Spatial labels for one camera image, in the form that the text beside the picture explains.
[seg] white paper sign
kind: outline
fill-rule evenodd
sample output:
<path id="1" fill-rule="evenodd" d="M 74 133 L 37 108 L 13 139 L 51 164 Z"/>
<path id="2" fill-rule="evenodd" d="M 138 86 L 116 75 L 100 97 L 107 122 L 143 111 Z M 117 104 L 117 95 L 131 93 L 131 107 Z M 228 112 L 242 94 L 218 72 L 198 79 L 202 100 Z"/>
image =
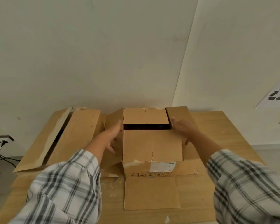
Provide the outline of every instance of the white paper sign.
<path id="1" fill-rule="evenodd" d="M 168 162 L 168 163 L 151 162 L 149 172 L 172 172 L 175 165 L 176 162 Z"/>
<path id="2" fill-rule="evenodd" d="M 280 106 L 280 80 L 255 108 Z"/>

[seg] shirt cuff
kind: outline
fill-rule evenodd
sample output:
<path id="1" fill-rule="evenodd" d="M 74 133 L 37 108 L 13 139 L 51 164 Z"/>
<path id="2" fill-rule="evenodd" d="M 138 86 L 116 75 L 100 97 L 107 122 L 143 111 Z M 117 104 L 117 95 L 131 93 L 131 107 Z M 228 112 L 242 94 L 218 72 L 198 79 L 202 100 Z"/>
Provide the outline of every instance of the shirt cuff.
<path id="1" fill-rule="evenodd" d="M 232 173 L 236 166 L 231 164 L 239 162 L 240 160 L 245 159 L 228 149 L 215 152 L 206 164 L 209 177 L 216 184 L 223 173 Z"/>
<path id="2" fill-rule="evenodd" d="M 67 162 L 75 162 L 85 167 L 95 179 L 97 179 L 100 174 L 98 160 L 89 151 L 80 149 L 76 151 L 76 153 Z"/>

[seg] white and black checkered shirt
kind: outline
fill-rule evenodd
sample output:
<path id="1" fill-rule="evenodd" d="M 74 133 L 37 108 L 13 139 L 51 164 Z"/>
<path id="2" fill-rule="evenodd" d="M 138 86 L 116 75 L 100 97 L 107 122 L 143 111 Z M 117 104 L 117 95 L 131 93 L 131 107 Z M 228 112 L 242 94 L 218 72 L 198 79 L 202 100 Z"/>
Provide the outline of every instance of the white and black checkered shirt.
<path id="1" fill-rule="evenodd" d="M 218 223 L 280 223 L 280 177 L 268 167 L 229 150 L 207 163 L 216 185 Z M 97 159 L 78 150 L 67 162 L 46 168 L 32 182 L 27 203 L 10 223 L 97 223 L 101 214 Z"/>

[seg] baseboard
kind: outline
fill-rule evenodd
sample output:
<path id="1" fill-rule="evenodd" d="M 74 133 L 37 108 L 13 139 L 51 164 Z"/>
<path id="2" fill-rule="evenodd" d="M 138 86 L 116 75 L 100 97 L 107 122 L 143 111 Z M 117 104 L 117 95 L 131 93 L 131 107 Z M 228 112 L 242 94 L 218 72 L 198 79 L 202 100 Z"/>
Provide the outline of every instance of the baseboard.
<path id="1" fill-rule="evenodd" d="M 280 149 L 280 144 L 268 144 L 268 145 L 251 145 L 254 150 L 260 149 Z"/>

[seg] person's right hand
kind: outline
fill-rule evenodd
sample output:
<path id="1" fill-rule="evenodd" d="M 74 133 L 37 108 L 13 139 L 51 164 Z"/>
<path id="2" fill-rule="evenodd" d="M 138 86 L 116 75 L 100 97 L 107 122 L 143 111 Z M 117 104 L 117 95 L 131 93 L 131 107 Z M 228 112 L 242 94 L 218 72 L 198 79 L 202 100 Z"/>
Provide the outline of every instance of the person's right hand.
<path id="1" fill-rule="evenodd" d="M 171 122 L 172 122 L 172 128 L 174 130 L 176 130 L 177 132 L 179 132 L 184 137 L 186 137 L 186 139 L 187 139 L 186 145 L 187 145 L 188 142 L 190 141 L 189 138 L 190 138 L 191 134 L 193 132 L 197 131 L 195 126 L 193 126 L 190 122 L 188 122 L 186 120 L 177 121 L 175 117 L 171 118 Z"/>

